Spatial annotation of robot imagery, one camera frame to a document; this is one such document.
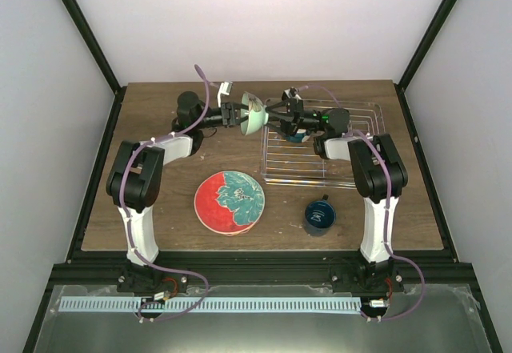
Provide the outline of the white bowl with blue rim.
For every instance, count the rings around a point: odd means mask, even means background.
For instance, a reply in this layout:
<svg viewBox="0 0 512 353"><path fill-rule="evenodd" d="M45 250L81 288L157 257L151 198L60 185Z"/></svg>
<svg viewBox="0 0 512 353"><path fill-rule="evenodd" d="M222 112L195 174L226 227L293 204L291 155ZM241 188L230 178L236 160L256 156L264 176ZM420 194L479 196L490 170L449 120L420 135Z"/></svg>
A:
<svg viewBox="0 0 512 353"><path fill-rule="evenodd" d="M303 143L306 142L310 136L311 133L308 130L298 129L295 134L286 136L285 140L292 143Z"/></svg>

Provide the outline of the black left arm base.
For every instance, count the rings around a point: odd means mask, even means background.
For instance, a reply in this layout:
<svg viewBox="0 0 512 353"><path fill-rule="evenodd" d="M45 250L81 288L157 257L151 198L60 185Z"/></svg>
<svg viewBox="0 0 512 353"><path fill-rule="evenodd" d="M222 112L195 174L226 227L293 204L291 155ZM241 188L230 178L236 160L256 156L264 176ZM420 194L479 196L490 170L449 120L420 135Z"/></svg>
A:
<svg viewBox="0 0 512 353"><path fill-rule="evenodd" d="M161 291L171 294L183 293L188 286L188 276L166 273L148 266L127 263L120 270L118 292L130 292L136 295L152 295Z"/></svg>

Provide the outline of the light green ceramic bowl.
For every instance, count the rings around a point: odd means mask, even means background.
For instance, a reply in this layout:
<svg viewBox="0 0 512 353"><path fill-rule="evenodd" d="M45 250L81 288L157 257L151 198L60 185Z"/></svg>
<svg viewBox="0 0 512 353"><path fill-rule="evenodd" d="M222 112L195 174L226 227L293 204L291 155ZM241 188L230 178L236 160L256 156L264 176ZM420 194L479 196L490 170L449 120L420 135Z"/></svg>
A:
<svg viewBox="0 0 512 353"><path fill-rule="evenodd" d="M249 119L240 124L242 135L247 136L261 130L267 124L269 114L260 98L249 92L243 94L242 104L250 108L248 114L240 113L240 116L249 115Z"/></svg>

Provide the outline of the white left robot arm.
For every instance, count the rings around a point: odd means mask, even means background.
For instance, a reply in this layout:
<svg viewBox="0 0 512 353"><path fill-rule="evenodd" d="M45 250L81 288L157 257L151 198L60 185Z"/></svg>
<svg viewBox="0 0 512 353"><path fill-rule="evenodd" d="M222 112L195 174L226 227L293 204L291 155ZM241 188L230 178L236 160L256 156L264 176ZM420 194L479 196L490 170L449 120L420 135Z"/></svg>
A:
<svg viewBox="0 0 512 353"><path fill-rule="evenodd" d="M216 108L191 91L178 96L176 117L169 134L142 142L123 141L106 182L106 192L118 208L125 228L127 258L139 265L135 282L147 292L163 283L163 272L152 265L159 249L154 236L153 205L159 195L165 165L194 154L202 144L203 128L239 126L251 97L240 103L222 102Z"/></svg>

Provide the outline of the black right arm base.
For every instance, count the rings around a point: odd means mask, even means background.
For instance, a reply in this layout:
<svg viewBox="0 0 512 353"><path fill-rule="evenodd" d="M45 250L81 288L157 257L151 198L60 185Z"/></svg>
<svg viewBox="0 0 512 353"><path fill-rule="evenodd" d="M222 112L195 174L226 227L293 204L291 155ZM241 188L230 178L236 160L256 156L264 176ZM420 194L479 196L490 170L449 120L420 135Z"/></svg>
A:
<svg viewBox="0 0 512 353"><path fill-rule="evenodd" d="M363 260L334 261L329 265L329 278L335 291L353 295L385 295L388 291L403 292L404 286L396 280L391 260L368 263Z"/></svg>

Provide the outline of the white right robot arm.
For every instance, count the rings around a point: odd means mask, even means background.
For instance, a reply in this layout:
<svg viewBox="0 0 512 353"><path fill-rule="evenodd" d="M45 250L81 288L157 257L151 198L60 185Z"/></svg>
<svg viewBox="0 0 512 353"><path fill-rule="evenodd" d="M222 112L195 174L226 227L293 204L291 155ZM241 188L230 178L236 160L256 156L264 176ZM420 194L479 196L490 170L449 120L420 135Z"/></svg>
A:
<svg viewBox="0 0 512 353"><path fill-rule="evenodd" d="M286 98L267 106L266 125L283 138L299 130L315 134L314 152L325 160L348 161L356 190L363 197L365 221L360 253L368 262L355 271L364 291L374 291L384 281L377 263L394 257L391 246L394 211L408 174L389 134L366 136L350 128L350 113L342 107L305 110L299 98Z"/></svg>

